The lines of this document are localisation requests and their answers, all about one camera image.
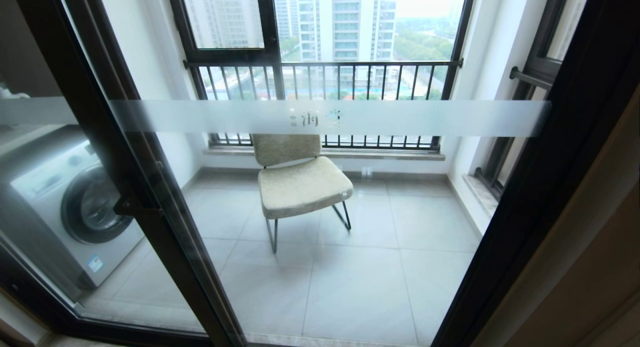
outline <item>door frame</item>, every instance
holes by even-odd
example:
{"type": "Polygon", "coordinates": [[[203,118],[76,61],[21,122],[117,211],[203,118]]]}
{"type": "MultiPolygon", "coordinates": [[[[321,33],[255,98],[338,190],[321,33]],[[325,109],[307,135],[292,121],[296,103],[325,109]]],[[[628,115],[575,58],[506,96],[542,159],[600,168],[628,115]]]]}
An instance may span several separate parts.
{"type": "MultiPolygon", "coordinates": [[[[141,166],[133,155],[132,147],[110,113],[108,101],[101,91],[101,87],[110,85],[110,88],[131,97],[123,91],[132,90],[133,81],[127,81],[126,73],[120,71],[120,74],[112,73],[112,78],[107,80],[100,78],[102,85],[98,84],[82,49],[72,37],[71,26],[63,18],[62,6],[55,1],[18,0],[74,115],[83,126],[91,127],[86,130],[87,137],[92,145],[95,144],[96,152],[103,161],[114,162],[107,163],[105,167],[121,194],[131,193],[140,207],[159,210],[161,204],[154,197],[153,183],[167,184],[170,195],[174,196],[179,192],[176,181],[172,175],[166,175],[170,173],[167,169],[155,172],[157,181],[146,177],[143,172],[145,166],[141,166]]],[[[505,188],[502,201],[473,256],[433,346],[468,346],[473,342],[540,246],[612,131],[640,83],[640,26],[634,25],[634,21],[640,21],[640,9],[636,8],[639,1],[587,1],[569,51],[548,94],[552,107],[546,123],[541,126],[539,136],[523,149],[521,161],[512,172],[511,182],[505,188]],[[606,56],[606,62],[602,62],[602,56],[606,56]],[[603,76],[604,80],[593,76],[603,76]]],[[[94,28],[100,31],[99,23],[94,28]]],[[[96,43],[107,46],[112,42],[96,43]]],[[[119,69],[103,67],[105,70],[119,69]]],[[[157,143],[157,140],[149,142],[146,137],[149,136],[141,137],[141,144],[153,146],[157,143]]],[[[158,153],[152,148],[148,150],[151,157],[158,153]]],[[[182,204],[184,200],[180,198],[174,203],[176,211],[183,216],[186,212],[182,204]]],[[[186,215],[181,223],[192,223],[188,212],[186,215]]],[[[177,280],[176,284],[183,295],[188,294],[187,302],[190,306],[198,303],[205,306],[194,308],[194,312],[201,321],[206,321],[207,331],[215,326],[210,335],[212,339],[220,345],[233,344],[231,337],[220,333],[224,326],[229,326],[231,318],[228,314],[213,312],[211,295],[202,290],[199,274],[179,247],[178,237],[170,228],[174,221],[169,221],[166,215],[154,214],[142,219],[141,226],[147,226],[142,229],[151,244],[161,249],[158,255],[162,255],[160,259],[169,273],[184,276],[184,280],[177,280]]],[[[37,283],[26,268],[2,249],[0,259],[13,261],[0,267],[2,287],[58,333],[140,346],[174,342],[185,346],[212,344],[209,338],[194,333],[78,319],[73,311],[48,292],[46,286],[37,283]]],[[[238,341],[246,344],[246,340],[236,340],[235,343],[238,341]]]]}

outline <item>metal railing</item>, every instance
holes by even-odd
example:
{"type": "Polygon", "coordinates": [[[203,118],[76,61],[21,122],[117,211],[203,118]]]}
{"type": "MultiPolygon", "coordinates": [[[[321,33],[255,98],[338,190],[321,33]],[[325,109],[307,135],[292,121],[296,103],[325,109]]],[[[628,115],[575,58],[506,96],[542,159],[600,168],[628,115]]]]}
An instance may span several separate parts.
{"type": "MultiPolygon", "coordinates": [[[[456,60],[394,62],[185,63],[199,76],[199,98],[310,100],[440,100],[448,69],[456,60]]],[[[211,146],[252,146],[249,133],[210,135],[211,146]]],[[[431,135],[323,135],[322,146],[439,152],[431,135]]]]}

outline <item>chair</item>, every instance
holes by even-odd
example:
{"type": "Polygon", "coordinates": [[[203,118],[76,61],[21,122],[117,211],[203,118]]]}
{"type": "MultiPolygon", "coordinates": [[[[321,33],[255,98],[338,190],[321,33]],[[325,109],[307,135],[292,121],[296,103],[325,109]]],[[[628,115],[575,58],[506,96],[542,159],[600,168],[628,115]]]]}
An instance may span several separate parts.
{"type": "Polygon", "coordinates": [[[267,221],[271,249],[278,249],[278,220],[321,210],[329,206],[338,214],[347,231],[352,229],[345,201],[354,194],[354,185],[327,157],[320,155],[317,134],[253,134],[255,159],[263,166],[258,174],[262,213],[267,221]],[[286,167],[267,168],[281,163],[313,158],[286,167]],[[343,215],[336,208],[342,202],[343,215]],[[274,233],[269,220],[275,220],[274,233]]]}

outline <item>frosted glass strip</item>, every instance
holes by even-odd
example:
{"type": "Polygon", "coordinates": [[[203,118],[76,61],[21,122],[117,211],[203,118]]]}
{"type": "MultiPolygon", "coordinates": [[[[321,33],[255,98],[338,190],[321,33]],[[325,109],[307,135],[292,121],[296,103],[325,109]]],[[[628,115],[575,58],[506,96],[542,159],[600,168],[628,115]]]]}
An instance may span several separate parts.
{"type": "MultiPolygon", "coordinates": [[[[7,103],[2,102],[0,119],[7,119],[2,122],[4,124],[29,124],[25,120],[31,120],[30,116],[38,116],[47,108],[46,123],[74,123],[71,119],[75,121],[75,118],[68,112],[65,114],[61,110],[56,114],[51,110],[60,104],[22,103],[20,108],[4,108],[7,103]]],[[[111,107],[121,128],[128,132],[533,137],[549,103],[514,100],[127,100],[112,101],[111,107]]]]}

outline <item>sticker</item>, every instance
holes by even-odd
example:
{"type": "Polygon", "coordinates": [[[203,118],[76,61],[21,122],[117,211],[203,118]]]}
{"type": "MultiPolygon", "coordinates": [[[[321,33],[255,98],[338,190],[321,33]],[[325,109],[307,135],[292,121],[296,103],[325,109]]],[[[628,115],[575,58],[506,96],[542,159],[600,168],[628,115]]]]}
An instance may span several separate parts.
{"type": "Polygon", "coordinates": [[[95,274],[96,272],[100,271],[100,269],[105,264],[100,259],[100,257],[98,257],[98,255],[93,255],[91,259],[89,259],[89,261],[86,263],[86,265],[89,266],[89,268],[91,268],[91,271],[93,271],[95,274]]]}

